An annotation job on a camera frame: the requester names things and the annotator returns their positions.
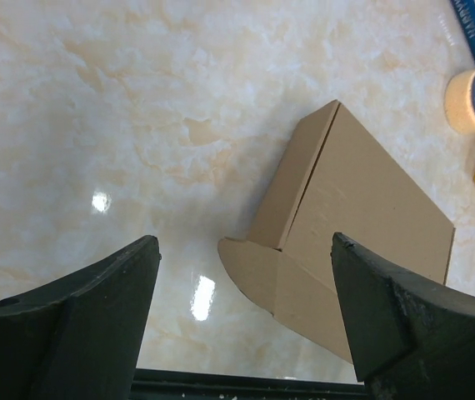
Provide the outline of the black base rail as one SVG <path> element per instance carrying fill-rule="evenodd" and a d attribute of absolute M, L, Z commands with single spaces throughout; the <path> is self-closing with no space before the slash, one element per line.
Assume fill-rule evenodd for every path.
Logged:
<path fill-rule="evenodd" d="M 361 384 L 138 369 L 130 399 L 369 399 Z"/>

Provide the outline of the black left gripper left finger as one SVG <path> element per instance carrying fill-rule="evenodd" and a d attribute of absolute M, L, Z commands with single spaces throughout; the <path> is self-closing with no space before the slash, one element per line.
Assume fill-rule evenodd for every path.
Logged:
<path fill-rule="evenodd" d="M 161 261 L 144 236 L 0 300 L 0 399 L 125 399 Z"/>

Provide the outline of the brown cardboard box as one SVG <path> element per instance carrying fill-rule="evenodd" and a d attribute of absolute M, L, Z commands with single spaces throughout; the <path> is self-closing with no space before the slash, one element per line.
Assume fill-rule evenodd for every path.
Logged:
<path fill-rule="evenodd" d="M 302 118 L 245 239 L 217 245 L 237 288 L 285 327 L 350 361 L 334 233 L 445 283 L 455 229 L 339 101 Z"/>

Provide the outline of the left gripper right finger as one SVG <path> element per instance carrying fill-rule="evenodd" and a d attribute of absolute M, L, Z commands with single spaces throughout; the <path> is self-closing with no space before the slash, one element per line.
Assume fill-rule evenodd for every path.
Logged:
<path fill-rule="evenodd" d="M 374 399 L 475 399 L 475 297 L 332 238 L 357 380 Z"/>

